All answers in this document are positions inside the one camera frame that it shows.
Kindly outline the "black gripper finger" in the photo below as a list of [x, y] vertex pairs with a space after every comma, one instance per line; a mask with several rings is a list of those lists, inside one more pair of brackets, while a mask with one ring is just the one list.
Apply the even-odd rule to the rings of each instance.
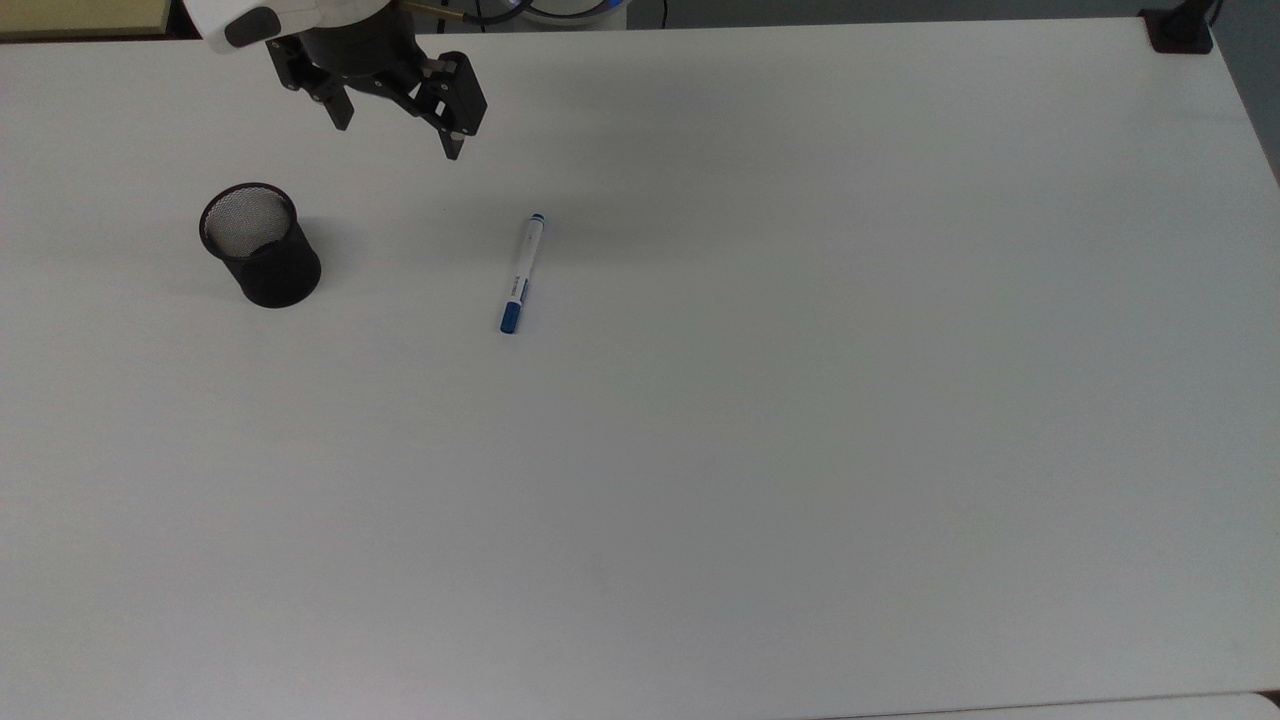
[[300, 38], [270, 38], [265, 45], [282, 87], [306, 94], [338, 131], [347, 131], [355, 109], [342, 78], [317, 67]]
[[445, 156], [456, 161], [488, 109], [470, 58], [457, 51], [436, 58], [416, 51], [411, 67], [410, 114], [438, 132]]

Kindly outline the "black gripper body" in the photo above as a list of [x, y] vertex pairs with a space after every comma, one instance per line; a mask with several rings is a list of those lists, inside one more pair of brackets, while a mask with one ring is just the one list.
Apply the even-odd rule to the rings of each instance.
[[310, 61], [362, 94], [410, 95], [428, 78], [426, 55], [396, 3], [349, 26], [298, 33]]

